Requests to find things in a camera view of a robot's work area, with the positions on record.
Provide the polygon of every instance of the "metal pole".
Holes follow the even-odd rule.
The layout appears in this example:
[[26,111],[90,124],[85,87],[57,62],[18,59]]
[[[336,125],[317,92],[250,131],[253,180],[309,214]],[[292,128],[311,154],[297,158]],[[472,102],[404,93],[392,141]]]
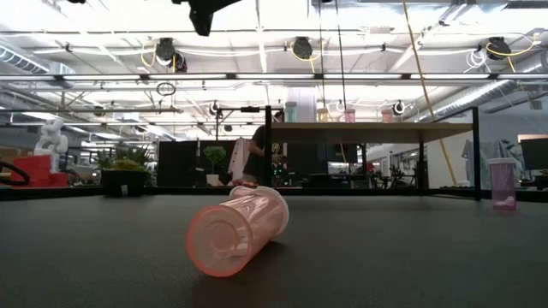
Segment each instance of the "metal pole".
[[472,108],[472,134],[474,137],[474,195],[481,200],[480,111]]
[[263,186],[272,185],[272,107],[265,108],[265,173]]
[[417,166],[417,183],[419,194],[425,192],[425,142],[423,140],[422,131],[419,137],[419,165]]
[[34,113],[115,113],[115,112],[183,112],[182,110],[177,109],[103,109],[103,110],[92,110],[92,109],[48,109],[48,110],[8,110],[0,109],[0,113],[23,113],[23,112],[34,112]]
[[361,168],[363,172],[363,179],[366,182],[366,189],[369,188],[369,178],[367,177],[367,144],[361,145]]
[[215,113],[215,142],[219,143],[219,110]]

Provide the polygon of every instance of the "potted plant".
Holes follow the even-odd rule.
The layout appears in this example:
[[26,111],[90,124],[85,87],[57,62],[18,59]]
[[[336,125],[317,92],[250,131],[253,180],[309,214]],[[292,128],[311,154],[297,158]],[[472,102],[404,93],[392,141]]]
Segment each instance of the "potted plant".
[[143,187],[150,180],[145,167],[150,162],[148,149],[118,146],[114,157],[107,155],[104,151],[98,153],[105,193],[117,197],[142,195]]
[[211,163],[211,174],[206,175],[207,184],[215,187],[219,182],[219,175],[215,174],[215,165],[221,163],[226,157],[226,151],[222,146],[210,145],[204,149],[205,158]]

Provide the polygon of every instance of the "clear plastic bottle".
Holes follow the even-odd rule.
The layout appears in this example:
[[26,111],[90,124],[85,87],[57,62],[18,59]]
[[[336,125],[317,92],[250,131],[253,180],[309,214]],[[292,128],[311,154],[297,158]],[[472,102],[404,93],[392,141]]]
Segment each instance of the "clear plastic bottle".
[[230,200],[201,210],[190,222],[187,253],[204,273],[236,274],[289,221],[287,203],[269,187],[235,187]]

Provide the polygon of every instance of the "monitor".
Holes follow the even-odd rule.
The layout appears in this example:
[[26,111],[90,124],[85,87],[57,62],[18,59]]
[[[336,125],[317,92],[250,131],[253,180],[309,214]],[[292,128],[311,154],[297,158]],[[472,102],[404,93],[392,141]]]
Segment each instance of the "monitor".
[[525,169],[548,169],[548,139],[527,139],[521,141]]

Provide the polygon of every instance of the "fluorescent light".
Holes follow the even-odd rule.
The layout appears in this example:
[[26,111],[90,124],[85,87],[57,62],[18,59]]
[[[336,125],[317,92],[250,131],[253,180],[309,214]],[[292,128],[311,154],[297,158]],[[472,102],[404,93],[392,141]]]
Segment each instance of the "fluorescent light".
[[49,113],[42,113],[42,112],[23,112],[22,114],[25,116],[31,116],[31,117],[35,117],[37,119],[42,119],[46,121],[55,120],[59,118],[57,115],[52,115]]
[[[344,79],[348,80],[359,80],[359,79],[367,79],[367,80],[399,80],[401,79],[401,74],[345,74]],[[324,74],[324,78],[326,79],[342,79],[342,74]]]
[[93,134],[105,139],[122,139],[123,138],[122,136],[113,134],[113,133],[93,133]]
[[48,75],[23,75],[23,76],[0,76],[0,81],[53,81],[55,78]]
[[112,122],[105,123],[108,126],[135,126],[135,125],[146,125],[145,122]]
[[312,79],[314,74],[236,74],[236,78],[246,80]]
[[65,126],[101,126],[103,123],[65,123]]
[[[423,74],[425,79],[435,80],[471,80],[471,79],[486,79],[489,74]],[[412,74],[411,79],[420,79],[419,74]]]
[[500,74],[499,79],[548,79],[548,74]]
[[64,75],[65,80],[139,80],[139,75],[120,74],[120,75]]
[[152,80],[217,80],[226,79],[226,74],[151,74]]
[[45,125],[45,123],[43,122],[32,122],[32,123],[31,122],[21,122],[21,123],[13,122],[13,123],[10,123],[9,125],[11,126],[42,126],[42,125]]
[[75,131],[77,133],[89,133],[81,128],[77,128],[77,127],[67,127],[68,129],[72,130],[72,131]]
[[149,71],[148,69],[146,69],[145,67],[137,67],[138,70],[142,70],[143,72],[146,72],[147,74],[150,74],[151,71]]

